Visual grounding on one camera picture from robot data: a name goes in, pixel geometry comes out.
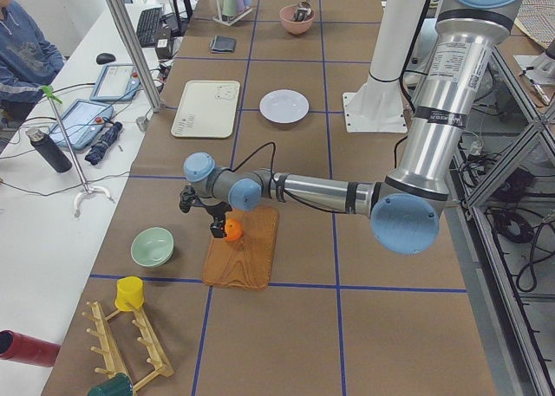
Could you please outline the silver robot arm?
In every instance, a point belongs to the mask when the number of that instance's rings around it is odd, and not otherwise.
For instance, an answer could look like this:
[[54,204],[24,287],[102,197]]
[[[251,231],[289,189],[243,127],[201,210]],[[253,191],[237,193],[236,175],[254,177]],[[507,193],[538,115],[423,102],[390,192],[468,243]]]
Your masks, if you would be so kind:
[[445,176],[492,51],[510,34],[522,0],[443,0],[431,57],[399,165],[382,182],[318,179],[271,169],[242,172],[194,153],[184,163],[180,209],[201,207],[211,232],[225,236],[225,215],[251,211],[261,198],[293,199],[321,211],[359,214],[385,248],[416,254],[438,236],[447,202]]

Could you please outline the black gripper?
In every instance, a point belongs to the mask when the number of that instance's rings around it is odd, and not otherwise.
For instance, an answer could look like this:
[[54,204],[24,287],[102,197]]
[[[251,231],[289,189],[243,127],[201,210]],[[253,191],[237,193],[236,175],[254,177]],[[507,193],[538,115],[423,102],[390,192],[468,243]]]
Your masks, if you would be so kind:
[[202,198],[200,203],[212,217],[210,231],[214,238],[225,238],[226,213],[232,211],[232,207],[224,201],[218,199]]

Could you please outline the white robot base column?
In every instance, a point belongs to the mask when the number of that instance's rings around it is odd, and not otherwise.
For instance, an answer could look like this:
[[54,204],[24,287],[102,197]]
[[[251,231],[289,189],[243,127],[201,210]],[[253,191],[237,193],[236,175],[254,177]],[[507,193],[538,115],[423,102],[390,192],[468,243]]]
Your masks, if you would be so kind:
[[383,0],[384,13],[367,81],[343,94],[349,133],[405,133],[402,76],[418,24],[431,0]]

